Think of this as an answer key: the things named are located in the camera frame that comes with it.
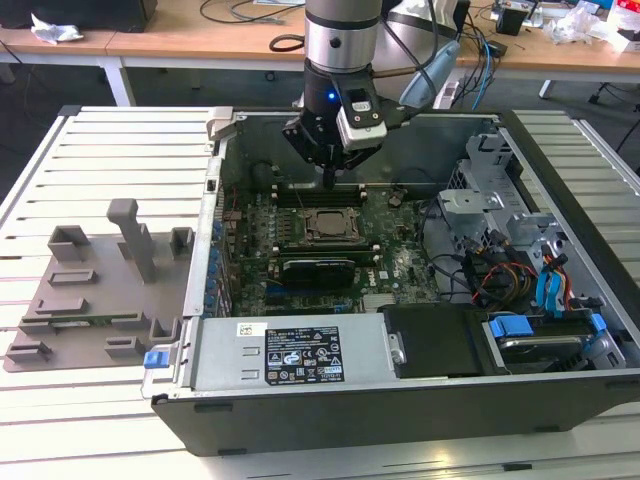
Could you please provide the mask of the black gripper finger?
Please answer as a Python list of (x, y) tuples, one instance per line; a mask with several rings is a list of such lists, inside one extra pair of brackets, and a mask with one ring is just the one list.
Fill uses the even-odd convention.
[(353, 170), (373, 154), (373, 149), (343, 151), (335, 149), (329, 159), (329, 185), (334, 186), (338, 176)]
[(330, 185), (330, 144), (322, 119), (294, 119), (282, 130), (284, 138), (308, 164), (322, 173), (322, 185)]

